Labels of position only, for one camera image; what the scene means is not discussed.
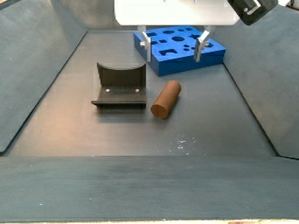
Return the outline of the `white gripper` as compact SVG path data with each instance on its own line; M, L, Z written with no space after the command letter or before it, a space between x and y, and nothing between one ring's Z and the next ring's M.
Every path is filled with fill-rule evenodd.
M239 21L227 0L115 0L115 17L122 25L139 25L147 61L151 61L152 40L146 25L206 25L194 49L194 59L199 62L215 32L214 25L234 25Z

